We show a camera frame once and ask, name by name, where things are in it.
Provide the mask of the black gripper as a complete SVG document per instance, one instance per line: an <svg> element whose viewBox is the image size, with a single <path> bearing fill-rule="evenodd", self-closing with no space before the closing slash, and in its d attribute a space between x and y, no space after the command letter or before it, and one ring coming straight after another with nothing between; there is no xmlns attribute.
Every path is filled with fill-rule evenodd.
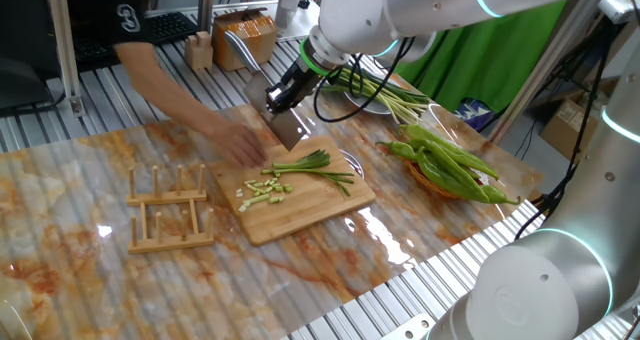
<svg viewBox="0 0 640 340"><path fill-rule="evenodd" d="M295 108L321 78L322 76L303 60L294 61L282 76L282 82L266 88L270 111L273 114L281 114Z"/></svg>

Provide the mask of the person's bare hand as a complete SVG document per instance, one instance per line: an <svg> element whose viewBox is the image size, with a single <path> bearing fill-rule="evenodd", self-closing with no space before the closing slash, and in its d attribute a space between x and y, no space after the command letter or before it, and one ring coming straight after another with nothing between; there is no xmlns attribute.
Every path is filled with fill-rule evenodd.
<svg viewBox="0 0 640 340"><path fill-rule="evenodd" d="M241 167L259 167L267 159L257 135L241 123L219 120L209 126L206 135L227 160Z"/></svg>

